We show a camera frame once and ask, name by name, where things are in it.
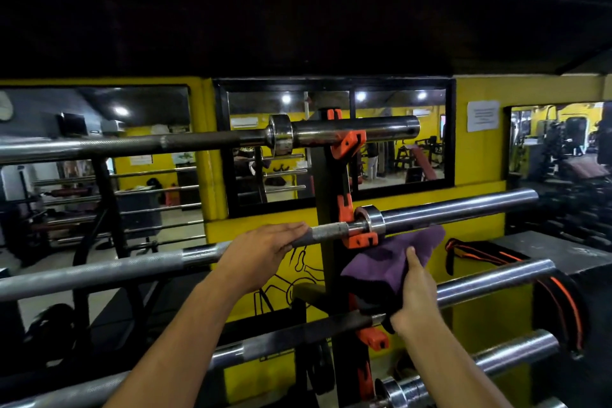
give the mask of black belt with orange stripe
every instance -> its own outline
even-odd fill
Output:
[[[491,242],[463,242],[451,238],[446,243],[446,272],[455,272],[455,257],[484,261],[493,265],[506,265],[530,258],[522,253],[501,248]],[[589,334],[589,313],[578,285],[567,275],[556,271],[547,278],[536,282],[551,297],[557,310],[563,336],[556,336],[564,346],[573,352],[581,352]]]

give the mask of right forearm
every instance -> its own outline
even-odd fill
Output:
[[[440,315],[415,320],[398,331],[439,408],[512,408]]]

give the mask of purple microfiber towel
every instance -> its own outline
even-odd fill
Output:
[[[355,255],[342,270],[344,287],[388,315],[402,307],[402,287],[408,272],[406,249],[414,247],[425,266],[433,250],[444,240],[444,227],[430,226],[384,239],[379,245]]]

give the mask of hand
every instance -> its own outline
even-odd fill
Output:
[[[268,224],[240,234],[227,247],[214,272],[240,294],[262,288],[279,269],[291,242],[306,234],[305,222]]]
[[[393,328],[403,339],[408,338],[413,329],[441,319],[436,281],[421,266],[414,247],[406,250],[406,258],[408,273],[404,279],[402,309],[391,317]]]

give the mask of gray wall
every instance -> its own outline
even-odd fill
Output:
[[[10,121],[0,121],[0,135],[16,137],[60,136],[56,115],[75,113],[85,117],[88,132],[100,131],[103,119],[79,94],[69,88],[3,89],[15,113]]]

